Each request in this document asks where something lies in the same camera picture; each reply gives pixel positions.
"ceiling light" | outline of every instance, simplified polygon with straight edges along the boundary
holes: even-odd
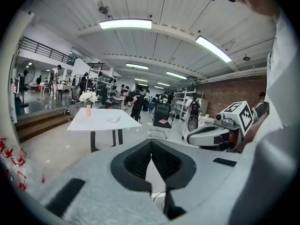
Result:
[[[152,20],[143,19],[117,19],[99,22],[102,29],[109,28],[152,28]]]
[[[149,69],[149,67],[147,67],[147,66],[136,65],[136,64],[130,64],[130,63],[126,63],[126,66],[127,66],[127,67],[131,67],[131,68]]]
[[[213,45],[210,41],[206,40],[205,38],[200,36],[199,38],[196,39],[196,43],[202,45],[203,47],[206,47],[208,50],[216,54],[224,62],[232,61],[231,58],[228,57],[226,53],[224,53],[221,49],[217,48],[215,45]]]
[[[142,81],[142,82],[147,82],[147,80],[138,79],[138,78],[135,78],[135,80],[137,80],[137,81]]]
[[[187,79],[187,77],[184,77],[184,76],[181,76],[181,75],[178,75],[176,73],[171,73],[171,72],[166,72],[168,75],[171,75],[171,76],[174,76],[174,77],[178,77],[178,78],[181,78],[181,79]]]
[[[164,84],[164,83],[160,83],[160,82],[158,82],[158,84],[168,86],[168,87],[170,86],[169,84]]]

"staircase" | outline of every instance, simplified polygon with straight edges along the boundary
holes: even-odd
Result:
[[[64,117],[62,113],[64,113],[64,110],[45,113],[17,122],[15,127],[19,135],[20,142],[22,143],[52,128],[56,128],[67,123],[68,119]]]

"pink vase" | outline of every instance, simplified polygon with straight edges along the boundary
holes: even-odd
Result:
[[[86,117],[89,118],[90,117],[90,105],[86,105]]]

